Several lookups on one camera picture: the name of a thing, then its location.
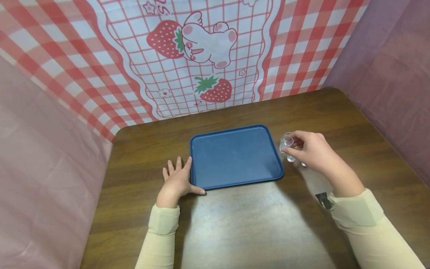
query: cream sleeve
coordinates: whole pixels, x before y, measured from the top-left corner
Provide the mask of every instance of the cream sleeve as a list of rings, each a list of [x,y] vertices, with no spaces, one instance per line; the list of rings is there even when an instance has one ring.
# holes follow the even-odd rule
[[[424,269],[370,190],[349,198],[331,193],[329,200],[333,219],[345,231],[361,268]]]
[[[136,263],[136,269],[172,269],[175,260],[175,232],[178,228],[179,206],[152,207],[148,232]]]

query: cartoon bunny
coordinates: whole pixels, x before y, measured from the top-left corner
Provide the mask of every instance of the cartoon bunny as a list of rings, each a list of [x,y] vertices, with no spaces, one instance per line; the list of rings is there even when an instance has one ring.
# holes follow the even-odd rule
[[[206,31],[200,11],[188,16],[182,28],[184,57],[199,63],[211,61],[217,69],[230,64],[230,50],[236,40],[236,30],[225,22],[216,23],[212,33]]]

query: red star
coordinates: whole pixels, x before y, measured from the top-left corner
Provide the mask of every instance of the red star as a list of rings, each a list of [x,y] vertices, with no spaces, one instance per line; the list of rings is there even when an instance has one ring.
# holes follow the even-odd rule
[[[155,14],[155,6],[150,2],[146,2],[146,4],[143,5],[143,8],[147,14]]]

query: forearm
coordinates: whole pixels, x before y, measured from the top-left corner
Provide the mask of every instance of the forearm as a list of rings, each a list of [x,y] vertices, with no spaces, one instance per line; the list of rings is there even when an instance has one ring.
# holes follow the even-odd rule
[[[333,166],[327,167],[323,174],[333,187],[336,197],[354,197],[365,190],[354,170],[337,155],[334,157]]]
[[[179,207],[159,208],[155,205],[152,208],[136,269],[173,268],[178,219]]]
[[[424,268],[369,190],[356,197],[330,195],[329,199],[334,204],[332,216],[345,231],[361,268]]]

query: left hand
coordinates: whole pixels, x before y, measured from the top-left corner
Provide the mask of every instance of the left hand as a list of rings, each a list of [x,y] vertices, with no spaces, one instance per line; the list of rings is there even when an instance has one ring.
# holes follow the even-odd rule
[[[176,168],[173,163],[167,161],[167,167],[163,168],[164,185],[157,196],[156,205],[160,208],[176,208],[179,198],[187,193],[204,195],[206,191],[191,185],[189,181],[192,158],[188,157],[187,163],[182,168],[181,157],[176,160]]]

